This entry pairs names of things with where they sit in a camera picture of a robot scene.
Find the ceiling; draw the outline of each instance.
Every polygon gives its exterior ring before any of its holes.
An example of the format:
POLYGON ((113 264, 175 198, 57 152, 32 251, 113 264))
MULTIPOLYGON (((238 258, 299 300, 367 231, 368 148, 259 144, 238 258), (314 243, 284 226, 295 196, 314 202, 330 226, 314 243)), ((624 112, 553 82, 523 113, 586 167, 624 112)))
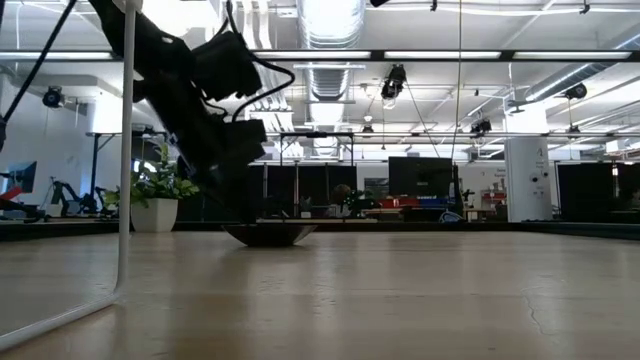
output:
MULTIPOLYGON (((634 0, 589 0, 593 8, 627 9, 640 11, 640 3, 634 0)), ((439 10, 429 11, 431 1, 391 1, 380 10, 368 8, 365 13, 364 30, 358 47, 362 49, 610 49, 612 40, 620 34, 637 28, 640 33, 638 13, 578 14, 583 0, 475 0, 463 1, 463 9, 492 11, 494 15, 459 14, 452 11, 459 6, 455 0, 440 0, 439 10), (569 14, 534 16, 503 16, 514 11, 551 11, 576 9, 569 14), (459 30, 462 29, 459 44, 459 30)), ((277 49, 300 48, 298 19, 295 16, 294 0, 272 0, 270 7, 269 32, 271 42, 277 49)), ((49 36, 64 2, 55 0, 8 1, 5 10, 0 48, 3 50, 41 50, 49 36)), ((80 2, 77 14, 65 24, 54 50, 107 50, 109 46, 99 21, 92 14, 91 6, 80 2)), ((193 28, 185 36, 190 46, 204 42, 204 29, 193 28)), ((5 64, 16 68, 16 64, 5 64)), ((280 63, 293 70, 293 64, 280 63)), ((381 79, 387 75, 391 64, 366 63, 364 69, 354 70, 351 87, 344 113, 344 129, 360 131, 365 114, 373 117, 376 132, 420 131, 424 126, 429 130, 452 131, 456 120, 463 129, 476 117, 466 115, 489 99, 488 96, 508 95, 509 89, 532 86, 548 76, 562 70, 567 64, 561 63, 406 63, 407 88, 398 98, 395 108, 382 109, 381 100, 376 96, 381 79)), ((18 73, 30 70, 29 63, 17 65, 18 73)), ((306 100, 308 95, 305 76, 297 73, 294 86, 285 90, 288 104, 294 115, 294 125, 304 125, 309 121, 306 100)), ((122 64, 119 63, 48 63, 41 69, 46 75, 91 75, 110 85, 122 88, 122 64)), ((590 119, 637 101, 640 90, 640 66, 620 64, 585 80, 589 96, 572 104, 567 111, 566 100, 551 99, 547 102, 547 117, 550 129, 566 129, 570 119, 578 122, 590 119)), ((494 130, 502 128, 502 101, 486 105, 494 130)), ((239 101, 223 101, 222 106, 233 109, 239 101)), ((640 110, 629 106, 629 111, 597 123, 589 131, 610 131, 640 121, 640 110)), ((153 116, 153 112, 140 106, 140 110, 153 116)), ((594 139, 587 143, 597 144, 594 139)))

